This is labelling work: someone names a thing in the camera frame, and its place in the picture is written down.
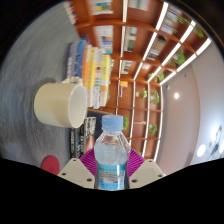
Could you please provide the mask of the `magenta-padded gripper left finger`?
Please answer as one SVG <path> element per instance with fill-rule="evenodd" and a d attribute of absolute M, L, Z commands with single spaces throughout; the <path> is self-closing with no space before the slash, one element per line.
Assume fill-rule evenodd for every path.
<path fill-rule="evenodd" d="M 94 150 L 87 151 L 80 158 L 72 158 L 58 174 L 78 186 L 93 189 L 97 175 L 97 162 Z"/>

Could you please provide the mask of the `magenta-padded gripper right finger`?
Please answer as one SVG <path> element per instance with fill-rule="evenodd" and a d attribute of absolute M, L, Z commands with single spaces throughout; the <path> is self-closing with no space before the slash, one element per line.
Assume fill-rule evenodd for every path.
<path fill-rule="evenodd" d="M 131 150 L 127 162 L 127 178 L 130 189 L 140 188 L 163 178 L 165 174 L 153 159 L 144 159 Z"/>

